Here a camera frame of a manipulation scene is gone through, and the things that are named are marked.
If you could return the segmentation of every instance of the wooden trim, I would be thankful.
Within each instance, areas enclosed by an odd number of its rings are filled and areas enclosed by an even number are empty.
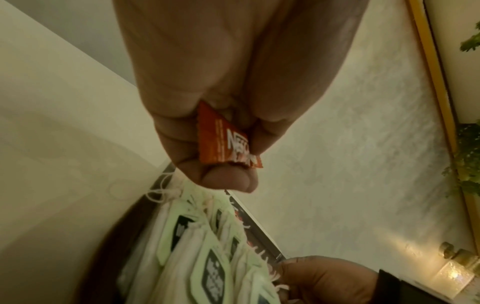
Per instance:
[[[430,73],[433,89],[435,90],[438,107],[443,119],[446,139],[451,155],[457,152],[457,125],[451,108],[447,83],[444,78],[434,37],[430,29],[424,0],[406,0],[413,18],[418,38],[423,49],[427,68]],[[470,225],[477,252],[480,252],[480,210],[477,208],[476,198],[472,194],[463,194],[464,203],[470,217]]]

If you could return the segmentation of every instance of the green foliage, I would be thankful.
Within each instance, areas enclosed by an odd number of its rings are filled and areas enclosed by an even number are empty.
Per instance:
[[[466,193],[480,195],[480,125],[462,124],[458,129],[458,153],[452,168],[443,171],[448,175],[452,169],[458,173],[458,186]]]
[[[477,30],[480,30],[480,22],[477,22],[475,25]],[[480,47],[480,33],[473,35],[470,39],[465,40],[460,44],[460,50],[462,52],[468,52],[470,50],[475,51],[476,48]]]

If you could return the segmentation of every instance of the palm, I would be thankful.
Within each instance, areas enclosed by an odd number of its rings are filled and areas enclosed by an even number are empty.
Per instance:
[[[330,85],[367,0],[114,0],[142,101],[172,162],[209,188],[253,191],[252,169],[198,159],[200,99],[263,153]]]

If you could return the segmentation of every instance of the yellow stripe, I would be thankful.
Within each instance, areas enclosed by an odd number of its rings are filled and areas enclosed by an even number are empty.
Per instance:
[[[450,100],[447,91],[446,82],[440,66],[439,56],[435,47],[434,38],[430,31],[430,25],[425,14],[425,5],[423,0],[406,0],[410,8],[410,13],[418,31],[418,36],[425,54],[426,63],[430,72],[430,77],[436,94],[438,106],[440,108],[447,141],[450,147],[450,152],[456,153],[457,145],[457,127],[455,119],[450,107]],[[480,252],[480,213],[477,208],[475,198],[473,195],[464,193],[464,202],[468,214],[470,216],[470,224],[473,231],[475,246],[477,252]]]

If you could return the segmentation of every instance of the floor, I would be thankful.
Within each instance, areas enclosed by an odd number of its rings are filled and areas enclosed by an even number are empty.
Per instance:
[[[90,17],[108,25],[99,33],[68,32],[58,16],[99,7],[9,2],[133,83],[124,49],[105,45],[119,45],[110,11]],[[103,61],[109,52],[114,60]],[[444,263],[443,241],[474,250],[461,200],[446,197],[448,151],[403,0],[371,0],[331,88],[262,159],[258,190],[237,196],[286,256],[335,256],[428,280]]]

